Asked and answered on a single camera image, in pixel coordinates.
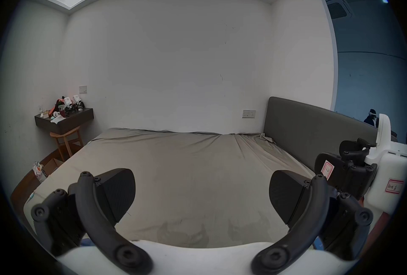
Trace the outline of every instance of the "bed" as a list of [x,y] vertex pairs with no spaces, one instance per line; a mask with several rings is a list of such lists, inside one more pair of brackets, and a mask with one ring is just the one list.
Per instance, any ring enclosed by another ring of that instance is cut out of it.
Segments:
[[55,189],[67,190],[80,172],[96,176],[125,167],[133,171],[136,194],[116,230],[128,240],[191,248],[276,242],[288,227],[269,200],[272,173],[291,170],[311,178],[318,153],[337,153],[345,139],[374,142],[375,131],[277,97],[269,99],[262,134],[111,128],[53,172],[26,202],[24,214],[33,227],[31,208]]

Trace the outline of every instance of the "wooden chair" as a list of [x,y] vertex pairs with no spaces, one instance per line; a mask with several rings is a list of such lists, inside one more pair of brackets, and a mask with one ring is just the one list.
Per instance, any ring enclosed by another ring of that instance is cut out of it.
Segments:
[[[72,157],[72,151],[71,151],[71,148],[70,148],[70,146],[69,146],[70,143],[73,144],[73,143],[79,142],[79,143],[81,144],[80,147],[83,147],[83,146],[84,146],[84,143],[82,142],[81,134],[79,133],[79,128],[80,128],[80,126],[78,126],[78,127],[74,128],[74,129],[72,129],[72,130],[66,132],[66,133],[63,134],[63,135],[58,135],[58,134],[55,134],[54,132],[50,132],[50,136],[53,137],[53,138],[55,138],[55,140],[57,141],[58,150],[59,150],[59,153],[61,154],[61,158],[62,158],[62,161],[63,161],[63,162],[65,162],[65,159],[64,159],[64,154],[62,153],[61,147],[64,147],[64,145],[65,145],[65,146],[66,146],[66,149],[67,149],[67,151],[68,151],[69,157]],[[68,140],[67,137],[68,137],[69,135],[74,134],[74,133],[77,134],[78,138]],[[64,139],[64,142],[63,142],[63,143],[60,143],[59,140],[58,140],[58,138],[63,138],[63,139]]]

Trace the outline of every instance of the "plastic bag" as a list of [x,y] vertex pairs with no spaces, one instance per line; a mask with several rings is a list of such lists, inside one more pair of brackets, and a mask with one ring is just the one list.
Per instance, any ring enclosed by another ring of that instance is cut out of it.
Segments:
[[48,177],[47,173],[44,171],[44,166],[39,162],[34,163],[33,171],[39,182],[43,182]]

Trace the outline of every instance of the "wall socket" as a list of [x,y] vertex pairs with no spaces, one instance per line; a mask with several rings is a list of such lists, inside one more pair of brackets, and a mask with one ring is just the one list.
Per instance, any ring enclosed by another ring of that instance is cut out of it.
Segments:
[[244,109],[242,118],[255,118],[256,110],[255,109]]
[[87,86],[79,86],[79,94],[86,94],[88,92]]

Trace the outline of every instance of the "cardboard box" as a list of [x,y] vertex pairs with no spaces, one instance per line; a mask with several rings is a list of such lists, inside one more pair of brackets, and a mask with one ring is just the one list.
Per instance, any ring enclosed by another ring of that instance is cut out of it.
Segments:
[[61,162],[60,160],[57,159],[52,159],[50,160],[46,165],[44,165],[44,171],[47,173],[47,176],[49,176],[53,171],[55,171],[57,168],[59,168],[64,162]]

